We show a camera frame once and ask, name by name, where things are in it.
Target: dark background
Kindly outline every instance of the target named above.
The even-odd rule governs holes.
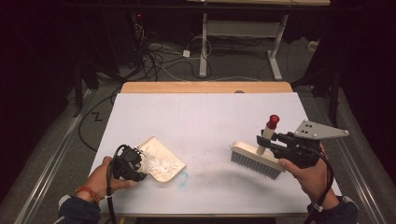
[[[340,75],[340,85],[363,133],[395,181],[392,163],[396,148],[396,32],[392,24],[396,14],[386,0],[332,1],[332,6],[363,6],[363,9],[361,13],[330,17],[290,16],[284,38],[292,42],[301,36],[312,40],[320,37],[320,45],[305,75],[315,78],[306,84],[329,87],[332,74]],[[134,36],[128,30],[125,15],[87,13],[82,19],[80,13],[58,8],[50,0],[2,3],[0,168],[5,176],[0,201],[40,137],[67,106],[66,94],[75,83],[77,62],[92,61],[111,73],[118,73],[120,64],[134,61]],[[177,40],[180,42],[188,41],[201,29],[199,14],[180,13],[176,17],[174,12],[147,12],[142,15],[143,23],[151,31],[169,38],[181,36]],[[179,29],[170,32],[166,29],[169,24]],[[321,72],[323,67],[330,69]],[[81,77],[90,88],[96,87],[94,72],[95,69],[82,67]]]

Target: sleeve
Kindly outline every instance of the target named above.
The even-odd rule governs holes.
[[[356,224],[358,223],[358,206],[347,196],[337,196],[340,203],[332,209],[318,212],[315,217],[316,224]]]
[[[100,218],[100,208],[97,204],[64,195],[59,201],[59,219],[55,224],[91,224],[98,223]]]

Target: person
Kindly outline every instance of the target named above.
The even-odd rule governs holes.
[[[99,201],[106,196],[106,170],[111,162],[110,157],[104,157],[99,165],[84,183],[84,189],[78,190],[76,196],[65,195],[59,202],[59,219],[57,224],[97,223],[100,219]],[[291,161],[280,159],[279,163],[290,172],[301,184],[303,191],[312,203],[315,203],[327,183],[327,167],[323,160],[310,168],[300,169]],[[111,188],[115,190],[132,188],[131,180],[112,178]],[[307,206],[310,211],[313,205]],[[315,218],[317,224],[356,224],[358,220],[358,206],[348,197],[336,196],[332,189],[326,195],[321,206],[323,210]]]

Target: dustpan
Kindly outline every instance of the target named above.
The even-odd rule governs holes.
[[[183,161],[154,136],[139,147],[144,153],[139,171],[151,174],[159,182],[171,181],[186,167]]]

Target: table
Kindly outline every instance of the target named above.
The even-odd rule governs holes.
[[[92,170],[120,144],[138,145],[155,135],[187,167],[167,184],[148,176],[134,189],[117,191],[116,214],[303,216],[309,199],[292,175],[281,174],[274,181],[231,162],[233,141],[254,145],[261,124],[272,113],[281,117],[276,129],[280,133],[295,130],[306,119],[298,95],[285,82],[125,83]],[[333,188],[339,192],[336,183]],[[106,200],[101,209],[107,212]]]
[[[282,6],[328,6],[330,0],[205,0],[205,4],[256,4],[256,5],[282,5]],[[267,51],[267,57],[275,80],[282,80],[279,67],[276,62],[276,54],[282,40],[283,32],[286,28],[289,15],[283,15],[280,22],[259,22],[259,21],[213,21],[207,19],[207,13],[203,17],[202,49],[200,61],[200,77],[206,77],[207,56],[207,36],[208,35],[230,35],[230,36],[252,36],[252,37],[274,37],[275,43],[272,50]]]

